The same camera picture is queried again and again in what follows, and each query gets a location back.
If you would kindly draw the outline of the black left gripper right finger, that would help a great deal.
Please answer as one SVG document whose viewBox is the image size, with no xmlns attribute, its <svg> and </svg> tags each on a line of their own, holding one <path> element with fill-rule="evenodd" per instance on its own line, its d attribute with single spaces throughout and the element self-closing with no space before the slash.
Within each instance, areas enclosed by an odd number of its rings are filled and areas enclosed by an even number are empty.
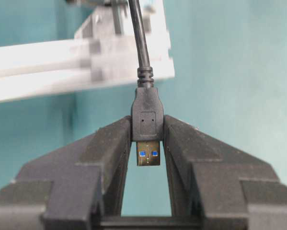
<svg viewBox="0 0 287 230">
<path fill-rule="evenodd" d="M 169 115 L 163 146 L 173 216 L 205 230 L 287 230 L 287 186 L 270 164 Z"/>
</svg>

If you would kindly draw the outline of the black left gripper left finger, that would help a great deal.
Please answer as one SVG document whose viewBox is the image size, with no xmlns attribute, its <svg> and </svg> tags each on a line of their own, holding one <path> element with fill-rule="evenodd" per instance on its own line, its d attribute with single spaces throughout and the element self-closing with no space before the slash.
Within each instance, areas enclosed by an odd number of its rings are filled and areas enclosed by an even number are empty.
<svg viewBox="0 0 287 230">
<path fill-rule="evenodd" d="M 0 190 L 0 230 L 90 230 L 120 215 L 131 147 L 126 116 L 26 163 Z"/>
</svg>

